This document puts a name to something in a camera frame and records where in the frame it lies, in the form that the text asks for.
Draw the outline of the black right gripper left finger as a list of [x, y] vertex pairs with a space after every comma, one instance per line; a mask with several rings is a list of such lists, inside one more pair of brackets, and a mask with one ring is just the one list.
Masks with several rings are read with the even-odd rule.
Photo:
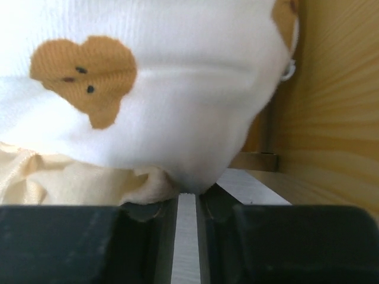
[[169, 283], [178, 201], [4, 205], [2, 283]]

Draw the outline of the wooden pet bed frame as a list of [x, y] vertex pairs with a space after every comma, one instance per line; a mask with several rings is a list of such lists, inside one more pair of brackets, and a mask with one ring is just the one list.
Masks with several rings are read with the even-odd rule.
[[297, 69], [232, 167], [294, 204], [378, 213], [378, 2], [301, 1]]

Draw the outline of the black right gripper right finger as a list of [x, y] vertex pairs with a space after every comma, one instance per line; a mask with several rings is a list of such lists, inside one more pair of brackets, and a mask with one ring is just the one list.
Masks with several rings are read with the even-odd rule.
[[245, 205], [219, 185], [196, 198], [202, 283], [378, 283], [378, 227], [335, 205]]

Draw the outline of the bear print white cushion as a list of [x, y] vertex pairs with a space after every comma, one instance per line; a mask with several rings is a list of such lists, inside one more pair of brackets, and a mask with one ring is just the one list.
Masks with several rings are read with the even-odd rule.
[[1, 204], [201, 194], [297, 45], [299, 1], [2, 1]]

